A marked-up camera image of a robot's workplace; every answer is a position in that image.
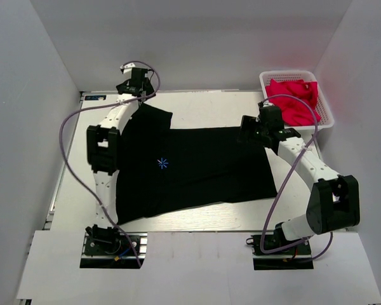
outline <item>tabletop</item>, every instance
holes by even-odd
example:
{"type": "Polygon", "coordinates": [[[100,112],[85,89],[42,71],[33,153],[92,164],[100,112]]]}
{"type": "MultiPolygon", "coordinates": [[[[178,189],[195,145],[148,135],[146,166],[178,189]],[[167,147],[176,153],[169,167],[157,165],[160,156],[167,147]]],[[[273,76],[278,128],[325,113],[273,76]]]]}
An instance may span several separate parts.
{"type": "MultiPolygon", "coordinates": [[[[105,100],[84,100],[82,108],[111,104],[116,94],[107,94],[105,100]]],[[[171,128],[213,128],[240,126],[243,115],[256,116],[260,92],[242,91],[188,91],[158,93],[147,101],[149,105],[173,112],[171,128]]],[[[109,109],[82,112],[77,121],[76,131],[69,153],[69,162],[77,175],[87,185],[95,188],[95,181],[86,158],[86,129],[97,125],[107,115],[109,109]]],[[[302,133],[308,141],[310,134],[302,133]]],[[[290,165],[266,149],[277,189],[283,182],[290,165]]],[[[294,173],[286,186],[269,227],[305,213],[309,200],[309,190],[303,180],[294,173]]],[[[240,203],[217,203],[199,208],[191,208],[162,214],[148,219],[138,219],[122,225],[125,231],[258,231],[273,202],[273,198],[240,203]]],[[[98,224],[110,224],[95,213],[96,201],[83,189],[66,170],[60,179],[55,198],[55,214],[51,230],[76,231],[98,224]]]]}

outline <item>white basket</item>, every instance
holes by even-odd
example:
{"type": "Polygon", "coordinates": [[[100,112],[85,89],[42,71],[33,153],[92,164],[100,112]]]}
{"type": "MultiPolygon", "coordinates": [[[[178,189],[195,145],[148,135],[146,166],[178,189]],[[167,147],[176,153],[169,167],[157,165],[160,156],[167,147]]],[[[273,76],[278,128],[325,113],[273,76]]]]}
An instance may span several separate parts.
{"type": "MultiPolygon", "coordinates": [[[[300,70],[287,70],[287,71],[266,71],[260,74],[260,82],[262,87],[262,92],[264,98],[267,98],[267,91],[265,86],[270,84],[270,81],[274,79],[276,81],[296,81],[298,79],[303,79],[304,81],[316,81],[315,75],[309,71],[300,71],[300,70]]],[[[318,124],[318,129],[330,128],[335,123],[333,115],[331,114],[329,105],[324,98],[320,86],[317,85],[318,97],[316,111],[322,117],[321,121],[318,124]]],[[[314,125],[311,126],[294,126],[296,130],[314,130],[314,125]]]]}

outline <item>blue logo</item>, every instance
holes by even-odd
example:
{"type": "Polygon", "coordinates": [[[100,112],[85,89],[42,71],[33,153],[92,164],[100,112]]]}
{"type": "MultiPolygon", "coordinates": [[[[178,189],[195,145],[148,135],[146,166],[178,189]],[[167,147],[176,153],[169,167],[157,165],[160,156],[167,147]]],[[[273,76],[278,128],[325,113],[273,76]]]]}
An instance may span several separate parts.
{"type": "Polygon", "coordinates": [[[158,160],[158,166],[161,167],[162,170],[166,168],[168,164],[169,163],[164,158],[161,158],[161,160],[158,160]]]}

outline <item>red fabric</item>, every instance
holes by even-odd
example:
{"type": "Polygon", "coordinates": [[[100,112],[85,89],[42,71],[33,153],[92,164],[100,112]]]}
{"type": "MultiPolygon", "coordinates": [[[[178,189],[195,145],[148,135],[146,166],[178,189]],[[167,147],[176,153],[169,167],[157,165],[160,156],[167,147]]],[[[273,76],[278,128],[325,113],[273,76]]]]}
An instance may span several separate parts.
{"type": "MultiPolygon", "coordinates": [[[[271,80],[270,85],[266,86],[268,97],[275,94],[289,94],[298,97],[306,102],[315,112],[317,122],[321,120],[320,115],[315,111],[318,102],[318,82],[306,82],[303,79],[298,81],[283,81],[277,83],[271,80]]],[[[313,116],[302,103],[290,97],[276,97],[269,100],[270,103],[277,105],[282,110],[282,118],[290,126],[313,125],[313,116]]]]}

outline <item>gray wall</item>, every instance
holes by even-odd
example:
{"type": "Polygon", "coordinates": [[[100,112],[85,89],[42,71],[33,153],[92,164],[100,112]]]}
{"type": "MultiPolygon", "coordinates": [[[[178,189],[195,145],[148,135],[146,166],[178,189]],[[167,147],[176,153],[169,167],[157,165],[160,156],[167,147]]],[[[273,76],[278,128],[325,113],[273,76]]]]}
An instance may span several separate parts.
{"type": "Polygon", "coordinates": [[[58,127],[78,101],[31,3],[0,0],[0,304],[13,304],[43,227],[61,165],[58,127]]]}
{"type": "Polygon", "coordinates": [[[381,292],[381,0],[353,0],[315,74],[336,120],[323,156],[359,180],[358,231],[381,292]]]}
{"type": "Polygon", "coordinates": [[[162,89],[257,88],[260,72],[313,71],[351,0],[32,0],[79,90],[115,90],[125,60],[162,89]]]}

